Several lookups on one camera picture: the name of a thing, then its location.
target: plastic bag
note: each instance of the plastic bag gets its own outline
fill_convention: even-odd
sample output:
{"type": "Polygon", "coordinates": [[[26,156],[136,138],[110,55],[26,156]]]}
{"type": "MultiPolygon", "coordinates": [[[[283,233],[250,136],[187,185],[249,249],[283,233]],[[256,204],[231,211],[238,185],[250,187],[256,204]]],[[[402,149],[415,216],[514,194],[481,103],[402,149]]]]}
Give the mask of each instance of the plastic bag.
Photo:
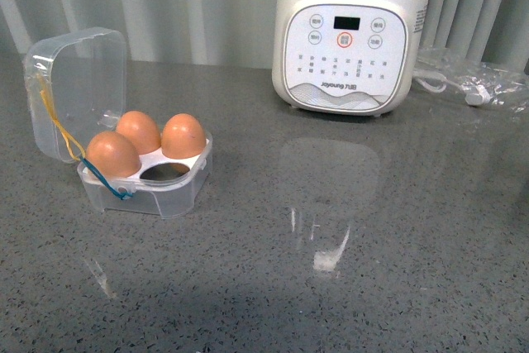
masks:
{"type": "Polygon", "coordinates": [[[413,79],[431,93],[472,107],[529,112],[529,76],[472,62],[450,49],[421,48],[413,79]]]}

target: white appliance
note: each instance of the white appliance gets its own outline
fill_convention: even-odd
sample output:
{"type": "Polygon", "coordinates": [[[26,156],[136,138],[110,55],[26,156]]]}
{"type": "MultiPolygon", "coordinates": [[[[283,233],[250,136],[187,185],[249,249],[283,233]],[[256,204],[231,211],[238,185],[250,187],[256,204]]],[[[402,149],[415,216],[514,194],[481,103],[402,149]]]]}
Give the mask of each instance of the white appliance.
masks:
{"type": "Polygon", "coordinates": [[[272,80],[294,107],[379,115],[407,96],[428,0],[278,0],[272,80]]]}

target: joyoung logo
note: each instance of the joyoung logo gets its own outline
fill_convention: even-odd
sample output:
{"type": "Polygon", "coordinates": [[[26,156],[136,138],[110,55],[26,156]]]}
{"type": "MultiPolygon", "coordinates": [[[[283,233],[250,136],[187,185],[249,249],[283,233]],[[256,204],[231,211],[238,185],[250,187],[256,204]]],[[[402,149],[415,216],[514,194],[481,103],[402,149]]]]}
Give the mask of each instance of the joyoung logo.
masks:
{"type": "Polygon", "coordinates": [[[339,88],[340,90],[356,90],[356,84],[342,84],[342,83],[328,83],[323,82],[321,84],[325,88],[339,88]]]}

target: plastic lid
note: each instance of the plastic lid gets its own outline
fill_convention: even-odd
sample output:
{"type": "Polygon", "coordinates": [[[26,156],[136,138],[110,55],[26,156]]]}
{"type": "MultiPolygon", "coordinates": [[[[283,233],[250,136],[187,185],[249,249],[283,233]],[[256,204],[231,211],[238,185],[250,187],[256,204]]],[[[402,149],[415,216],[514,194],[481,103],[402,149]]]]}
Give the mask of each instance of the plastic lid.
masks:
{"type": "Polygon", "coordinates": [[[60,124],[85,149],[96,134],[112,130],[125,110],[126,42],[118,31],[90,28],[39,41],[28,51],[24,70],[36,144],[55,159],[75,161],[46,109],[43,89],[60,124]]]}

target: red button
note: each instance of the red button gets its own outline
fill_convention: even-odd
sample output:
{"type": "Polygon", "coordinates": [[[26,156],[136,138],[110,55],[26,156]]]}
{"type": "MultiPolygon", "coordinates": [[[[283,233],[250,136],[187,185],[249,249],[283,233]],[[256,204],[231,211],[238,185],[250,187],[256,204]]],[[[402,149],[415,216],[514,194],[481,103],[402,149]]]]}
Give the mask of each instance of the red button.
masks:
{"type": "Polygon", "coordinates": [[[353,36],[351,36],[348,32],[342,32],[340,35],[338,35],[336,41],[342,49],[345,49],[346,47],[349,47],[353,44],[353,36]]]}

